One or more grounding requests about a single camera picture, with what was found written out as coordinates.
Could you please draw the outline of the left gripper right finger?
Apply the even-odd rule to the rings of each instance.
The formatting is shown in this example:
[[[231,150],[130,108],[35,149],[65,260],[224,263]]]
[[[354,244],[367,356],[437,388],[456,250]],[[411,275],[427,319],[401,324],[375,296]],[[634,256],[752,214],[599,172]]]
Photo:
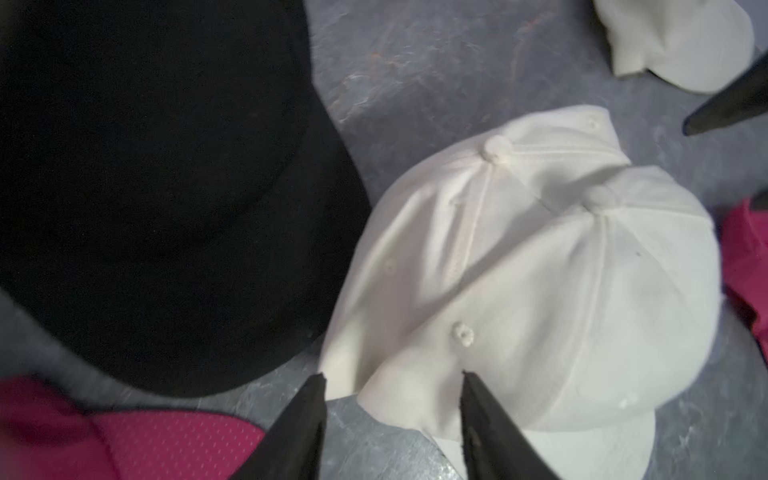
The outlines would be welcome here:
[[[469,480],[557,480],[474,372],[463,373],[462,454]]]

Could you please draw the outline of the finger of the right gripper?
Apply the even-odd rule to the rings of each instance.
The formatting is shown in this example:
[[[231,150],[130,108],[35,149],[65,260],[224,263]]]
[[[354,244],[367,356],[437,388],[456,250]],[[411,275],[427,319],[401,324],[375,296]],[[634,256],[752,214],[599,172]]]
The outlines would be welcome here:
[[[712,96],[682,124],[685,136],[723,129],[767,113],[767,54]]]

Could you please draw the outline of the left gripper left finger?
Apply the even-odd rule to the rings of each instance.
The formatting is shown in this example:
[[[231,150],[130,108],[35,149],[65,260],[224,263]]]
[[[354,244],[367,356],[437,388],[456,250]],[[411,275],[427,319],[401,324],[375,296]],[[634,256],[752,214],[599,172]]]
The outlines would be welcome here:
[[[311,375],[231,479],[319,479],[327,424],[325,389],[325,377]]]

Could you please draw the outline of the cream cap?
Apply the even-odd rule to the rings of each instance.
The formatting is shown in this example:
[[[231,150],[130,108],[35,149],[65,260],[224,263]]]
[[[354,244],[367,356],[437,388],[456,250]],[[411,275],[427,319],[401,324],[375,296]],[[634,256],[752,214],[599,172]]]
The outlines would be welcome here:
[[[531,113],[403,174],[376,204],[325,336],[330,400],[361,392],[407,337],[548,213],[627,167],[609,112]]]
[[[683,90],[717,93],[753,61],[754,30],[735,1],[595,0],[617,77],[649,71]]]
[[[623,168],[499,256],[357,393],[456,459],[474,372],[564,479],[640,479],[655,413],[702,370],[719,317],[712,222],[655,167]]]

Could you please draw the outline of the black cap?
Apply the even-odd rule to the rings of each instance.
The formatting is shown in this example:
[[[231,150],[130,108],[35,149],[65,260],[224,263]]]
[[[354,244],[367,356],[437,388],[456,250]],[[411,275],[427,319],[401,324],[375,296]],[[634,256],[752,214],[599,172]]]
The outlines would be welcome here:
[[[170,397],[321,336],[370,213],[300,1],[5,1],[1,286]]]

